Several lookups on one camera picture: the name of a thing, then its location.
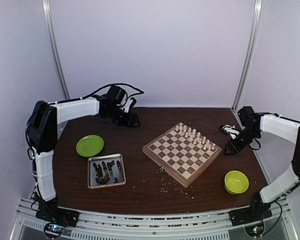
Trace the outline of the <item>wooden chess board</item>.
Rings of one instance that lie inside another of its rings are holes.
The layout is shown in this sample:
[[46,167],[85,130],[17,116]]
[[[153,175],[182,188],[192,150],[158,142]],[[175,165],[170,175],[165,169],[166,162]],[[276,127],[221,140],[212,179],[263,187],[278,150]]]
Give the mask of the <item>wooden chess board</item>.
[[144,145],[142,151],[188,188],[221,154],[222,148],[195,128],[179,122]]

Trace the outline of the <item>metal tray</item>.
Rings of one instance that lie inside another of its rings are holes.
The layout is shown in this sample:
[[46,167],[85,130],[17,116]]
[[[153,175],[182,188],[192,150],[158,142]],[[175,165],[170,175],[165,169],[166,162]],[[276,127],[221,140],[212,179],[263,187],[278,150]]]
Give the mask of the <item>metal tray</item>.
[[87,166],[89,189],[121,186],[127,182],[121,153],[90,157]]

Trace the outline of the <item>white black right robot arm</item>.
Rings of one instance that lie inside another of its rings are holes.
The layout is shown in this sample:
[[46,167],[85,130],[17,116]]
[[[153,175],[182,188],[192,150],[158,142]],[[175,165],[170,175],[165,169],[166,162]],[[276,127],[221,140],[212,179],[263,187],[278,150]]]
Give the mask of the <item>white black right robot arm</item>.
[[275,146],[267,146],[260,159],[269,158],[269,166],[277,167],[277,177],[271,183],[253,194],[246,210],[249,220],[258,220],[279,198],[288,195],[300,185],[300,121],[277,113],[256,112],[251,106],[238,111],[242,129],[233,125],[220,125],[219,131],[230,139],[224,145],[224,155],[235,156],[253,141],[264,143],[273,141]]

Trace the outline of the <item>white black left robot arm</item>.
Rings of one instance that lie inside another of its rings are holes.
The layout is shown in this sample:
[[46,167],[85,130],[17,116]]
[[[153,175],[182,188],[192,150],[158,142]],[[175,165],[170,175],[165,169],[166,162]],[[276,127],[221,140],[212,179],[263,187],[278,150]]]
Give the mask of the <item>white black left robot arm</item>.
[[111,83],[102,86],[108,91],[102,95],[98,90],[78,98],[35,103],[25,127],[25,139],[28,144],[28,157],[32,160],[32,175],[36,183],[36,192],[42,202],[42,213],[51,222],[62,218],[62,211],[53,203],[57,199],[53,180],[53,155],[58,143],[58,126],[71,120],[99,115],[102,119],[111,119],[120,127],[137,128],[141,125],[139,117],[132,112],[136,96],[144,91],[135,88],[128,94],[124,83]]

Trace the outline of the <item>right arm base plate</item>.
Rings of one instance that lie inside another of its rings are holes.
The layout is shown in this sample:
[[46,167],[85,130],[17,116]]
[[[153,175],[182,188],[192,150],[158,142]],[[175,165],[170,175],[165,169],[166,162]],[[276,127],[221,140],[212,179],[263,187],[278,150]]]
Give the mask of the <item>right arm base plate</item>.
[[231,210],[228,214],[233,227],[261,221],[272,216],[272,212],[269,209],[261,213],[252,213],[250,207]]

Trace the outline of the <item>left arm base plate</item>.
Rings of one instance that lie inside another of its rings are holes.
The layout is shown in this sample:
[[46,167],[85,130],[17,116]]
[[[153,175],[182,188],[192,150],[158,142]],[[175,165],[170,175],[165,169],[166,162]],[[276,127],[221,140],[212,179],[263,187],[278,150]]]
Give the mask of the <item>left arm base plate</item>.
[[52,222],[63,227],[76,227],[80,213],[75,210],[64,208],[48,208],[47,206],[39,206],[35,217],[46,222]]

